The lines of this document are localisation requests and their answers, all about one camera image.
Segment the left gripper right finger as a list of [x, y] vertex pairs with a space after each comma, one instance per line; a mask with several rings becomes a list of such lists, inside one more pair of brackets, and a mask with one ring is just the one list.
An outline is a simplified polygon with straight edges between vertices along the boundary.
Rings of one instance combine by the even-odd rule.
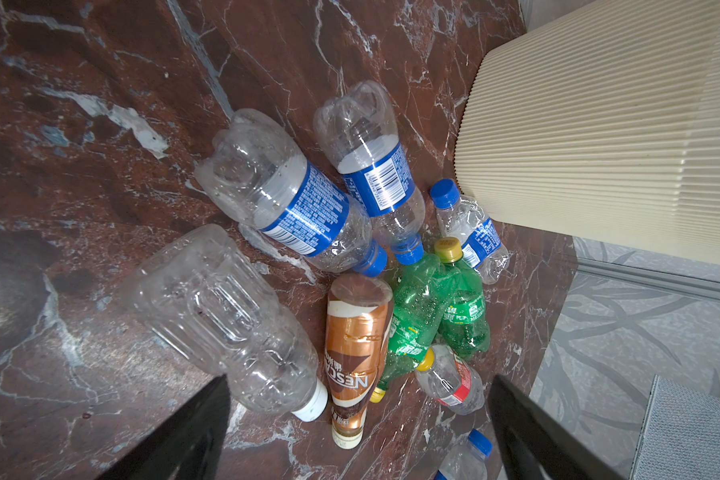
[[620, 477], [502, 375], [492, 380], [488, 411], [509, 479]]

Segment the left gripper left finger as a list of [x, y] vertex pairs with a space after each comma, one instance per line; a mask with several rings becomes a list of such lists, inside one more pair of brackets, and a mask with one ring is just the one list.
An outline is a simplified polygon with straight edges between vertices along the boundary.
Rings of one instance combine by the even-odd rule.
[[101, 479], [214, 479], [229, 425], [225, 375], [213, 378]]

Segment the clear bottle blue label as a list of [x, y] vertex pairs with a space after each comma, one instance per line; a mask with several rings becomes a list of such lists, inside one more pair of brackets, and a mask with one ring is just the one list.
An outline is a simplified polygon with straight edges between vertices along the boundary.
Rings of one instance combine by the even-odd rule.
[[435, 480], [486, 480], [486, 462], [493, 450], [491, 441], [476, 429], [454, 446], [441, 462]]
[[386, 268], [387, 253], [364, 208], [269, 116], [241, 109], [212, 144], [194, 176], [227, 216], [326, 272], [376, 277]]
[[357, 83], [318, 108], [313, 124], [321, 150], [370, 217], [374, 240], [402, 265], [421, 260], [425, 201], [384, 86], [372, 80]]

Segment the large clear bottle white cap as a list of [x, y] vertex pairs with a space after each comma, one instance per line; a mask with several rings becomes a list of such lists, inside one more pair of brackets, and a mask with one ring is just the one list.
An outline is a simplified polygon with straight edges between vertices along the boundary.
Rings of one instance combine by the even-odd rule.
[[323, 413], [328, 392], [312, 341], [222, 227], [165, 246], [123, 281], [118, 299], [184, 358], [225, 376], [245, 408], [305, 422]]

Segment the cream ribbed waste bin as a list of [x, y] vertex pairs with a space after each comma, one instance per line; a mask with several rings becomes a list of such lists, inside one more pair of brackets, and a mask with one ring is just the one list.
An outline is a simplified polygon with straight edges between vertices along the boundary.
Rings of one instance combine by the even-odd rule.
[[490, 51], [454, 168], [498, 221], [720, 265], [720, 1], [596, 1]]

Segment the clear bottle red label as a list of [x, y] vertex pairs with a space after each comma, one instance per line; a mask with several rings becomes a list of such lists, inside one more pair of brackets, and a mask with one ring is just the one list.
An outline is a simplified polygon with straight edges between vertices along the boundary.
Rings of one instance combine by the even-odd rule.
[[484, 406], [480, 375], [447, 345], [432, 345], [416, 367], [415, 376], [428, 397], [457, 415], [468, 415]]

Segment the green bottle yellow cap right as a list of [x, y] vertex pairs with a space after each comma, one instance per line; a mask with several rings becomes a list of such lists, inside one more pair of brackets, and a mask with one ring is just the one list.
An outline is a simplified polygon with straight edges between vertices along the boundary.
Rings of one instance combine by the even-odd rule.
[[438, 239], [434, 253], [444, 268], [446, 300], [439, 334], [459, 357], [468, 361], [490, 348], [482, 278], [464, 259], [457, 238]]

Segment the green bottle yellow cap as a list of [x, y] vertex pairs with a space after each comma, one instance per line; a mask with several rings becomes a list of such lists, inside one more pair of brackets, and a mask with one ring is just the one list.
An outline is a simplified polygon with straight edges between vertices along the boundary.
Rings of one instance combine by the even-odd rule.
[[418, 262], [402, 268], [394, 290], [386, 363], [371, 402], [381, 402], [395, 379], [413, 372], [425, 361], [438, 333], [449, 290], [449, 274], [434, 253], [426, 253]]
[[464, 259], [457, 238], [438, 239], [434, 253], [444, 268], [446, 300], [439, 334], [459, 357], [468, 361], [490, 348], [482, 278]]

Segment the green bottle yellow cap left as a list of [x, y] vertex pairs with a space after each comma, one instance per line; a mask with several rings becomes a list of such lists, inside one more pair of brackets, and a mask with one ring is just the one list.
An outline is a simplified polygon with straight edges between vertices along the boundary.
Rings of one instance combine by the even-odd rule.
[[413, 372], [425, 361], [438, 333], [449, 290], [449, 274], [434, 253], [426, 253], [418, 262], [402, 268], [394, 290], [386, 363], [371, 402], [381, 402], [395, 379]]

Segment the brown Nescafe coffee bottle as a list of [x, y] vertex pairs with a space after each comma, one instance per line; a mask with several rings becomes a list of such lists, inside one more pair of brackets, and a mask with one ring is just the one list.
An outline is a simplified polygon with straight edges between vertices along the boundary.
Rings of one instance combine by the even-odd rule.
[[370, 398], [385, 368], [393, 293], [378, 278], [337, 277], [327, 302], [324, 369], [332, 399], [332, 438], [345, 450], [363, 436]]

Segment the small bottle blue cap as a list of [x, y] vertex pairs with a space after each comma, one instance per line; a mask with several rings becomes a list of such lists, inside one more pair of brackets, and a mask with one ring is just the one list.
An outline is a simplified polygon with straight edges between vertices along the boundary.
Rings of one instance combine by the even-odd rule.
[[508, 268], [511, 254], [492, 219], [474, 198], [461, 194], [452, 179], [439, 180], [429, 193], [441, 236], [457, 238], [467, 264], [484, 284], [495, 284]]

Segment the aluminium frame bar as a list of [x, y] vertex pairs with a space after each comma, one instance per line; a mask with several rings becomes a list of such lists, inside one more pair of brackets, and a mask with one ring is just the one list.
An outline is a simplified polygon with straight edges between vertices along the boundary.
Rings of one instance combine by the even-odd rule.
[[579, 259], [578, 270], [613, 280], [631, 282], [673, 294], [720, 302], [720, 282], [644, 268]]

